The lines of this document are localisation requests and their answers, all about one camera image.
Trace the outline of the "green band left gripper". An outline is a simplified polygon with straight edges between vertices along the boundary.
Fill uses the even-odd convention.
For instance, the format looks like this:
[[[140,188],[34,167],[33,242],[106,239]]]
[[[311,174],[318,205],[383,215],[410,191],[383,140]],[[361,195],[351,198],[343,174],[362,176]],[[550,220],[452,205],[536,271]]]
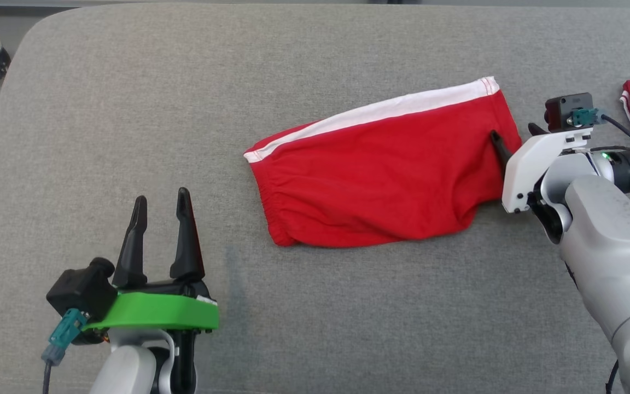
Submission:
[[[219,307],[202,281],[205,267],[189,190],[180,187],[177,197],[177,253],[170,267],[170,278],[179,281],[147,283],[143,273],[143,235],[147,219],[147,198],[139,195],[113,275],[112,285],[118,296],[105,317],[98,322],[88,322],[83,331],[218,329]]]

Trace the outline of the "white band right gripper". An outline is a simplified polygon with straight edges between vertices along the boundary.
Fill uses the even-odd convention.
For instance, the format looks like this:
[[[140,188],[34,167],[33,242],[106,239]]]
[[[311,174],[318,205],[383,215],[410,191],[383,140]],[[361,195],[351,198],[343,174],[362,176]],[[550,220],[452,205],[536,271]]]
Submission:
[[[578,177],[594,174],[584,153],[561,156],[567,149],[585,147],[592,137],[590,130],[549,133],[536,123],[528,123],[527,128],[532,137],[514,155],[499,132],[490,133],[500,167],[505,167],[501,202],[509,213],[528,210],[528,193],[542,178],[541,193],[557,195]]]

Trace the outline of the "red shorts with white band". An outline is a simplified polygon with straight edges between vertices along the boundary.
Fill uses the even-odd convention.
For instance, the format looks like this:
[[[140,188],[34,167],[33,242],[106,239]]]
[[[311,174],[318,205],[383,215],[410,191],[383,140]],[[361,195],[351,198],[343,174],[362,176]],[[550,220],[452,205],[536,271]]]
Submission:
[[[275,244],[365,247],[470,227],[503,190],[492,132],[522,144],[489,76],[283,130],[243,157]]]

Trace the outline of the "black cylindrical right gripper motor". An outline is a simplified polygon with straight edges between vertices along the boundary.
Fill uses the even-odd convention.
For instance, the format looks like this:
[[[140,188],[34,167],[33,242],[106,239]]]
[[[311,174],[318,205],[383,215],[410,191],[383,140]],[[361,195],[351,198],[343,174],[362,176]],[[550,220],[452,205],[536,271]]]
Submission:
[[[612,180],[621,192],[630,194],[630,148],[607,146],[592,148],[591,152],[609,165],[603,177]]]

